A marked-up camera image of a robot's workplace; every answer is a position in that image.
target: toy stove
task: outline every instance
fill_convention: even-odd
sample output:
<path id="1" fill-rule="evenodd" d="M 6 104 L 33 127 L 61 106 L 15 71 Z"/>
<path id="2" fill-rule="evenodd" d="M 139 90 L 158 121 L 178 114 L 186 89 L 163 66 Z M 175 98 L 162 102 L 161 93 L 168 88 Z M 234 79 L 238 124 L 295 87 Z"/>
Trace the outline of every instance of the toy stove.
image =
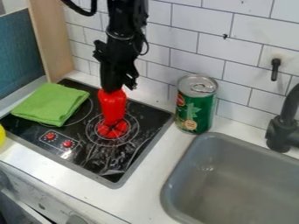
<path id="1" fill-rule="evenodd" d="M 97 127 L 103 115 L 98 89 L 73 80 L 59 84 L 90 93 L 62 127 L 13 115 L 7 115 L 0 123 L 13 140 L 106 186 L 122 186 L 168 129 L 172 114 L 128 100 L 123 119 L 127 128 L 116 127 L 121 132 L 117 138 L 99 135 Z"/>

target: control panel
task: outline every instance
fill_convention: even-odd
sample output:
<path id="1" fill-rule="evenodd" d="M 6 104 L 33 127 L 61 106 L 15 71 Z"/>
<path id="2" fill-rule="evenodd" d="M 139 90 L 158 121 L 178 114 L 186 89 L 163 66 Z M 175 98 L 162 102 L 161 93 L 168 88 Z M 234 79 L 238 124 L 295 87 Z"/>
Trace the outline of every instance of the control panel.
<path id="1" fill-rule="evenodd" d="M 42 135 L 39 141 L 64 152 L 75 149 L 79 144 L 79 141 L 51 129 Z"/>

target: can lid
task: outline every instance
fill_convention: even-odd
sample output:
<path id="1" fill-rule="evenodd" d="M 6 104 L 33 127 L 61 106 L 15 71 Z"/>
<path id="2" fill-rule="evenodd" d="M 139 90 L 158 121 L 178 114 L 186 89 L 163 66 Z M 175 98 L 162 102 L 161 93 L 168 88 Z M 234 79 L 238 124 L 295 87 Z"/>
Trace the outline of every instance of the can lid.
<path id="1" fill-rule="evenodd" d="M 192 97 L 213 95 L 218 88 L 214 79 L 199 75 L 187 75 L 178 81 L 178 90 Z"/>

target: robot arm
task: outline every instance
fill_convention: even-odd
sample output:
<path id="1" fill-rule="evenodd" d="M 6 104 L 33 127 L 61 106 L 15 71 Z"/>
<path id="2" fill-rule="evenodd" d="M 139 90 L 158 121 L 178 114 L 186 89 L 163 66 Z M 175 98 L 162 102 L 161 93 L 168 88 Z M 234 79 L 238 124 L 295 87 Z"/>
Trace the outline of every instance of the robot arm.
<path id="1" fill-rule="evenodd" d="M 91 0 L 90 11 L 82 10 L 71 0 L 61 1 L 84 16 L 93 16 L 97 11 L 97 0 Z M 110 94 L 123 85 L 136 88 L 139 73 L 134 61 L 142 54 L 143 43 L 146 52 L 149 50 L 142 31 L 147 24 L 148 0 L 108 0 L 108 14 L 108 41 L 94 41 L 94 57 L 101 63 L 101 86 Z"/>

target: gray sink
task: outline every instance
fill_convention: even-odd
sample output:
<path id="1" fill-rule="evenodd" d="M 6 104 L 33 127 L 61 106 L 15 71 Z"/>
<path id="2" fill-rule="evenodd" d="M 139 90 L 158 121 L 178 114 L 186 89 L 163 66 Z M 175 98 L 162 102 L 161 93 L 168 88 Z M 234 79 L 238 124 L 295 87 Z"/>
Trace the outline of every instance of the gray sink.
<path id="1" fill-rule="evenodd" d="M 298 224 L 299 162 L 216 133 L 199 136 L 161 192 L 180 223 Z"/>

